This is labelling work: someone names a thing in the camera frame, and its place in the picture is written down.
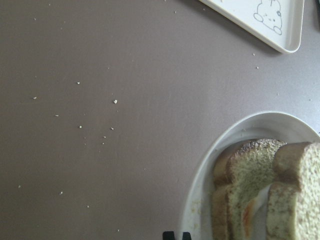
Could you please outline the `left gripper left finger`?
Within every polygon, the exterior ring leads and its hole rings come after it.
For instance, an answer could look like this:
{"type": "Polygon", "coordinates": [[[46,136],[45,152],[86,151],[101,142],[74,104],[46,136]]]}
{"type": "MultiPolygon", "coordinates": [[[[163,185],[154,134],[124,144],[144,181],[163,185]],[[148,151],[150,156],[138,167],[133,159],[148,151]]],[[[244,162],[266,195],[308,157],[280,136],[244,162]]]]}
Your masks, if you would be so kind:
{"type": "Polygon", "coordinates": [[[175,233],[173,231],[164,231],[162,233],[162,240],[175,240],[175,233]]]}

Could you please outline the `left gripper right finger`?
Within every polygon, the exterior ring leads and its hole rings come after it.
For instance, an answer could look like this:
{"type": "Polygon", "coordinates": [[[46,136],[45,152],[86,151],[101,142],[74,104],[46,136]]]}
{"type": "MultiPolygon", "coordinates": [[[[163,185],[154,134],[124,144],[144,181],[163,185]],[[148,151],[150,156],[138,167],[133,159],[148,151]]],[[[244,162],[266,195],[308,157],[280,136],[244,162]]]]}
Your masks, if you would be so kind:
{"type": "Polygon", "coordinates": [[[182,240],[191,240],[191,234],[189,232],[183,232],[182,240]]]}

